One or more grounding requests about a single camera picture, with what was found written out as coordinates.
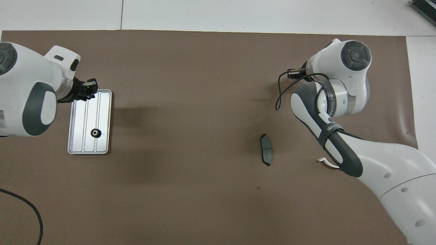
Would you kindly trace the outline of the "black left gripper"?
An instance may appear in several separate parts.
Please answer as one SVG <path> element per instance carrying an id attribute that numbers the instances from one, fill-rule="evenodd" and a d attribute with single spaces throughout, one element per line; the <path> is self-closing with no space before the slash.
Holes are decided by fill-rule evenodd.
<path id="1" fill-rule="evenodd" d="M 73 101 L 87 101 L 95 98 L 95 93 L 98 90 L 98 83 L 96 79 L 89 79 L 86 82 L 80 81 L 78 78 L 73 78 L 72 88 L 70 92 L 59 99 L 59 102 L 73 102 Z"/>

